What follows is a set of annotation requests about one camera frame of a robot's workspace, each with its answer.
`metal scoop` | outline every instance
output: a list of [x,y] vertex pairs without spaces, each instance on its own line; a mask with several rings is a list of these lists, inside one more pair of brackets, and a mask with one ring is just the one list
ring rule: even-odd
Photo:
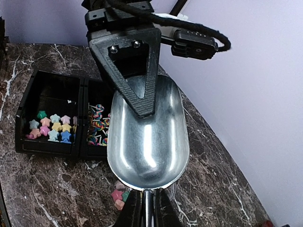
[[[145,78],[128,83],[139,98]],[[143,221],[152,226],[152,191],[167,188],[184,173],[189,159],[187,127],[181,95],[169,77],[158,76],[155,114],[138,118],[119,92],[114,95],[108,134],[107,159],[121,182],[143,191]]]

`lavender wall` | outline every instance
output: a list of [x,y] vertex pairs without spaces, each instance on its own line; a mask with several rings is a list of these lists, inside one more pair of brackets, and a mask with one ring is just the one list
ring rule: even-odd
[[[13,43],[87,45],[83,0],[0,0]],[[153,0],[156,12],[170,12],[176,0]]]
[[191,0],[183,13],[232,50],[210,61],[161,54],[277,227],[303,226],[302,12],[301,0]]

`scoop handle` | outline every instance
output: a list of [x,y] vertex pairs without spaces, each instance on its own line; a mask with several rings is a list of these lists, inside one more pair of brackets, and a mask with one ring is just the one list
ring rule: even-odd
[[152,227],[152,217],[153,217],[153,194],[151,190],[143,191],[143,226]]

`black storage bin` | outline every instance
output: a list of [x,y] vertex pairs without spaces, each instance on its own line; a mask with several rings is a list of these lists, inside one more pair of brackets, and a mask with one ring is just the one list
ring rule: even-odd
[[111,110],[114,93],[102,80],[85,78],[84,99],[83,99],[83,130],[80,156],[83,159],[107,160],[107,147],[88,145],[88,129],[90,122],[88,119],[89,105],[103,105],[103,117],[107,117]]
[[[16,152],[78,157],[83,127],[83,90],[83,78],[35,70],[16,114]],[[71,144],[51,142],[48,136],[43,135],[35,140],[25,137],[30,133],[29,121],[39,121],[37,114],[40,110],[44,110],[48,118],[53,114],[71,117],[71,126],[73,117],[78,118]]]

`dark marble surface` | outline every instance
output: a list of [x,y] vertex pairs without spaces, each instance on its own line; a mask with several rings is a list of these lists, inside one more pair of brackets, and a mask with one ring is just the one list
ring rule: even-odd
[[[15,152],[15,113],[34,68],[99,77],[88,48],[8,44],[0,72],[0,182],[13,227],[108,227],[119,212],[106,162]],[[183,95],[190,162],[172,204],[185,227],[256,226],[267,215],[208,124]]]

